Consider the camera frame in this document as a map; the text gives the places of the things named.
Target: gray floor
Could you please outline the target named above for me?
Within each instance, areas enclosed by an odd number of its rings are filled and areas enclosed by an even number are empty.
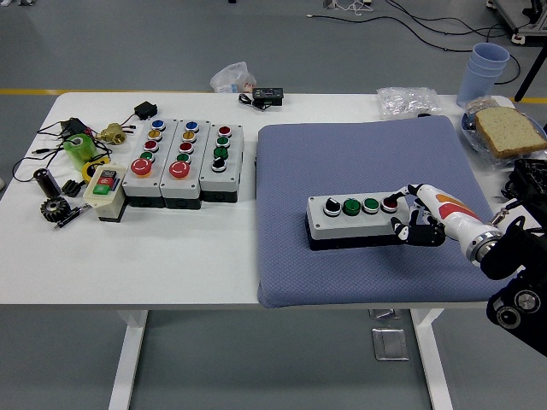
[[[401,3],[416,15],[460,17],[473,27],[500,21],[478,0]],[[457,93],[468,53],[422,44],[393,20],[351,25],[305,17],[322,14],[321,4],[38,0],[25,8],[14,2],[0,8],[0,89],[209,91],[216,72],[246,61],[258,85],[282,86],[285,92],[375,93],[386,86],[427,86],[439,94]],[[340,10],[328,14],[355,20],[396,16],[447,48],[470,50],[482,41],[476,34],[426,32],[384,1],[374,0],[373,6],[376,11],[363,17]],[[433,24],[461,30],[452,22]],[[523,74],[493,91],[512,97],[541,43],[516,46],[509,36],[493,41],[521,63]],[[527,97],[547,97],[545,69]],[[515,70],[511,62],[504,79]],[[54,101],[52,96],[0,94],[0,178],[6,182]],[[518,108],[547,123],[544,105]],[[132,407],[398,408],[398,398],[405,408],[429,408],[415,353],[406,367],[379,368],[372,359],[367,316],[154,312]],[[6,307],[0,328],[1,409],[108,406],[124,332],[116,313]],[[444,313],[435,329],[455,409],[541,408],[547,399],[547,360],[490,325],[484,312]],[[414,352],[415,341],[410,346]],[[199,359],[208,366],[197,366]],[[379,370],[365,372],[368,368]],[[522,368],[526,378],[517,379],[514,374],[522,374]],[[371,373],[378,378],[371,380]],[[413,383],[405,383],[406,376]]]

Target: blue plastic cup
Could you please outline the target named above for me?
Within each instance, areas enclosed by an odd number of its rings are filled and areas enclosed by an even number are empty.
[[[505,68],[505,64],[503,64],[501,68],[487,68],[487,67],[482,67],[476,62],[474,62],[473,60],[469,59],[468,67],[474,73],[477,73],[480,75],[492,76],[492,75],[500,75],[503,72],[503,69]]]
[[[509,52],[497,44],[478,43],[473,47],[470,60],[484,68],[505,67],[509,60]]]
[[[489,96],[492,87],[500,75],[501,73],[495,75],[479,74],[467,65],[465,73],[463,74],[462,84],[460,85],[460,91],[456,98],[456,103],[460,107],[464,107],[466,103],[475,98]]]

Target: control box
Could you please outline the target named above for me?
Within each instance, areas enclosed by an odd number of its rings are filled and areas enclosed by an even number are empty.
[[[93,178],[84,192],[84,199],[105,222],[120,222],[126,208],[126,195],[121,181],[126,167],[105,164],[97,167]]]
[[[238,201],[243,151],[242,126],[211,125],[199,177],[204,201]]]
[[[178,120],[146,120],[123,181],[129,204],[141,208],[163,208],[160,190],[163,169],[179,125]]]
[[[312,250],[402,244],[391,227],[391,218],[409,221],[409,205],[401,197],[386,200],[393,192],[311,196],[306,230]]]
[[[201,207],[199,174],[210,127],[209,121],[205,120],[184,120],[179,123],[160,182],[167,208]]]

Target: red button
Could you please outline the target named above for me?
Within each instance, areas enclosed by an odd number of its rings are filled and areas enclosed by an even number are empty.
[[[97,185],[108,185],[110,189],[112,189],[112,187],[114,186],[114,178],[99,178],[97,180]]]
[[[387,212],[388,214],[394,214],[397,211],[398,205],[399,204],[397,203],[396,199],[384,198],[380,207],[382,208],[382,210],[384,210],[384,212]]]
[[[144,143],[144,150],[149,152],[156,152],[159,150],[159,146],[156,141],[146,141]]]
[[[219,128],[219,137],[228,137],[230,138],[232,136],[232,130],[229,126],[222,126]]]
[[[169,167],[169,173],[176,179],[185,178],[190,172],[190,165],[184,161],[176,161]]]
[[[179,146],[179,151],[182,154],[191,154],[192,152],[194,152],[194,146],[191,143],[182,143]]]
[[[144,177],[152,171],[152,161],[145,158],[138,158],[131,164],[131,170],[139,177]]]

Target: yellow floor line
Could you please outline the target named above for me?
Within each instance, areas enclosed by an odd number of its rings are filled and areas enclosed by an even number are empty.
[[[511,100],[513,103],[515,102],[515,99],[511,97],[509,100]],[[536,98],[536,97],[529,97],[529,98],[522,98],[519,103],[521,104],[547,104],[547,98]]]
[[[205,91],[159,91],[159,90],[40,90],[24,88],[0,88],[4,96],[60,96],[67,92],[205,92]]]
[[[165,91],[165,90],[41,90],[33,88],[0,88],[0,96],[60,96],[67,92],[212,92],[212,91]],[[519,103],[522,104],[547,104],[547,98],[525,97]]]

